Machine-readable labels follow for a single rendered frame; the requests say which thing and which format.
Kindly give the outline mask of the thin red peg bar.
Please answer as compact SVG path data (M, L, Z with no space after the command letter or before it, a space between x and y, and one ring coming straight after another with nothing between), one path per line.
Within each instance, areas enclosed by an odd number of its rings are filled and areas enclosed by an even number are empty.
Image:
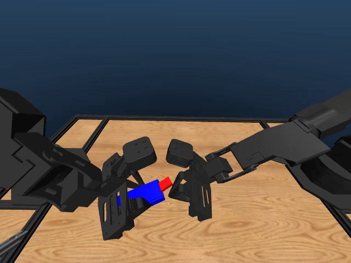
M159 187L161 192L164 192L168 188L170 188L173 185L171 179L168 177L164 178L163 180L159 181Z

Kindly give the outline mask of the blue hollow socket block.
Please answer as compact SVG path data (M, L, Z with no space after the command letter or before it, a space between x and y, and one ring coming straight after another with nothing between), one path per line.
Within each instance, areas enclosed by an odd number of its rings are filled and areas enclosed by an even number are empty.
M165 200L160 181L158 179L148 182L127 192L128 198L137 199L142 197L151 206L158 204Z

